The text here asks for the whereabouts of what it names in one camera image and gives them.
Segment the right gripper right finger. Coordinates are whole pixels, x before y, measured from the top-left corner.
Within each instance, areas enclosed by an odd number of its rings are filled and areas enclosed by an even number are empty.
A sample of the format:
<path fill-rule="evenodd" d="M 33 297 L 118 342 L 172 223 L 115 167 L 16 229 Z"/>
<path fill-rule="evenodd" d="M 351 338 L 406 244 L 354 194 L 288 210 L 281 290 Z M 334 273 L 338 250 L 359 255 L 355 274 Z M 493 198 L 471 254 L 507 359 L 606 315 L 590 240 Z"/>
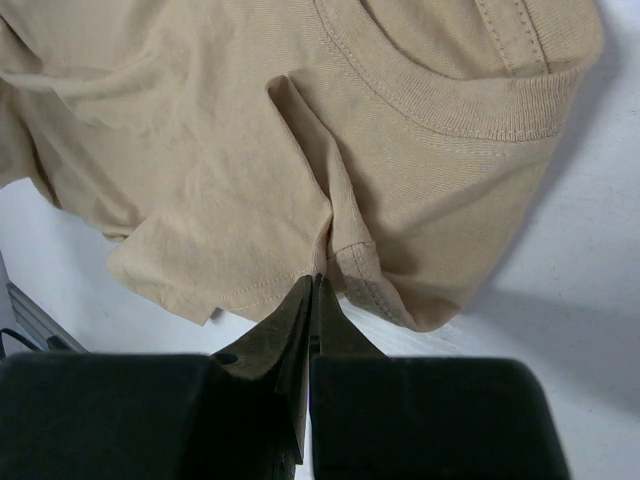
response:
<path fill-rule="evenodd" d="M 514 359 L 390 357 L 317 277 L 310 310 L 318 479 L 566 479 L 545 393 Z"/>

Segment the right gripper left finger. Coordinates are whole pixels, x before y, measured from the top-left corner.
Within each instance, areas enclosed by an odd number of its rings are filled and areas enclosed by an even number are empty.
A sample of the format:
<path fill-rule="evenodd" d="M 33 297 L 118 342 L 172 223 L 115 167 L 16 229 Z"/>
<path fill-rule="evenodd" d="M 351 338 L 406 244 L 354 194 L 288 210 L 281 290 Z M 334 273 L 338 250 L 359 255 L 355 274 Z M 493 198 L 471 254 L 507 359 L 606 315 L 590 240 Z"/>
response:
<path fill-rule="evenodd" d="M 24 353 L 1 365 L 5 479 L 291 479 L 312 280 L 212 355 Z"/>

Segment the beige t shirt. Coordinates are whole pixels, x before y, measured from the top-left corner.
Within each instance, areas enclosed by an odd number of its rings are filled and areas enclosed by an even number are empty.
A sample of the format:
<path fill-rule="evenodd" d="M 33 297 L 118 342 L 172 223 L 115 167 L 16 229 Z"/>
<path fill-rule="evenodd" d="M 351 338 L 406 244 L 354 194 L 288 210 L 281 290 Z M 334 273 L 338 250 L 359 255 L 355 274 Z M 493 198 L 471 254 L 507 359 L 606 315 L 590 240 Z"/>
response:
<path fill-rule="evenodd" d="M 1 181 L 195 323 L 318 272 L 429 331 L 507 249 L 602 43 L 591 1 L 5 1 Z"/>

